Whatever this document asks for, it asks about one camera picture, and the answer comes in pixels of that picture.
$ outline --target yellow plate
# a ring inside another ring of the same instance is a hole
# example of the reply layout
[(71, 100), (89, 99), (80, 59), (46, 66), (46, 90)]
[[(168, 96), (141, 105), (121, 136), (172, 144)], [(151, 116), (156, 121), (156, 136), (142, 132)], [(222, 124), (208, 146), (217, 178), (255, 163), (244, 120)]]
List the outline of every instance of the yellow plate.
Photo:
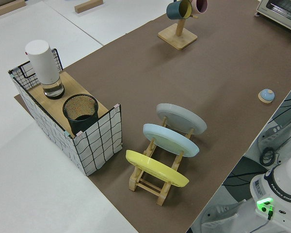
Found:
[(152, 176), (155, 176), (156, 178), (161, 179), (162, 181), (168, 183), (170, 182), (174, 186), (184, 187), (189, 182), (185, 176), (173, 170), (171, 167), (168, 167), (165, 164), (162, 164), (143, 154), (134, 152), (132, 150), (127, 150), (126, 159), (128, 162), (140, 168), (141, 170), (149, 173)]

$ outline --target pink mug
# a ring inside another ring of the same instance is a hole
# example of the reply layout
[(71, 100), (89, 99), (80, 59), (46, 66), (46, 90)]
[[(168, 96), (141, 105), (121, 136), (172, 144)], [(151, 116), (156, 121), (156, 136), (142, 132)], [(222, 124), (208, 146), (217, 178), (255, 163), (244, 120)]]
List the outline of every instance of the pink mug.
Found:
[(206, 12), (208, 3), (207, 0), (191, 0), (192, 15), (203, 14)]

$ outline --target toaster oven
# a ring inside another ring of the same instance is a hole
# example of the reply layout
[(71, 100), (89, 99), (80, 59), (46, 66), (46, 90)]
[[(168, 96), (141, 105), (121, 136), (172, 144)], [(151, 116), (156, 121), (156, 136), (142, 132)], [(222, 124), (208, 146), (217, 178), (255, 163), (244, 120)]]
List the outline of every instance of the toaster oven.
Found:
[(291, 29), (291, 0), (261, 0), (257, 12)]

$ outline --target teal mug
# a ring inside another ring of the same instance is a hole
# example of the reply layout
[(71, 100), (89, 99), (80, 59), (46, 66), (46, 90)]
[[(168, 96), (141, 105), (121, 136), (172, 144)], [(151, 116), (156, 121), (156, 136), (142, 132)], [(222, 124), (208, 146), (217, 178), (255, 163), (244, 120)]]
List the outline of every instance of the teal mug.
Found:
[(188, 18), (192, 13), (191, 2), (190, 0), (174, 0), (174, 2), (167, 6), (166, 13), (170, 19)]

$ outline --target green light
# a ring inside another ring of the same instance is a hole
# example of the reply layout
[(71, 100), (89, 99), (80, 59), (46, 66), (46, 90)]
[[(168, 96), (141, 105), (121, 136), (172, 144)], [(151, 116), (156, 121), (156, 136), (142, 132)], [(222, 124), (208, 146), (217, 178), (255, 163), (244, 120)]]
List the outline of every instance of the green light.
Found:
[(265, 198), (265, 199), (262, 199), (262, 200), (258, 200), (257, 201), (257, 207), (258, 207), (259, 210), (262, 211), (262, 207), (272, 203), (273, 201), (274, 200), (272, 198)]
[(270, 202), (272, 203), (274, 200), (272, 198), (265, 198), (265, 199), (262, 199), (262, 200), (258, 200), (257, 201), (257, 205), (261, 205), (261, 204), (264, 204), (266, 202)]

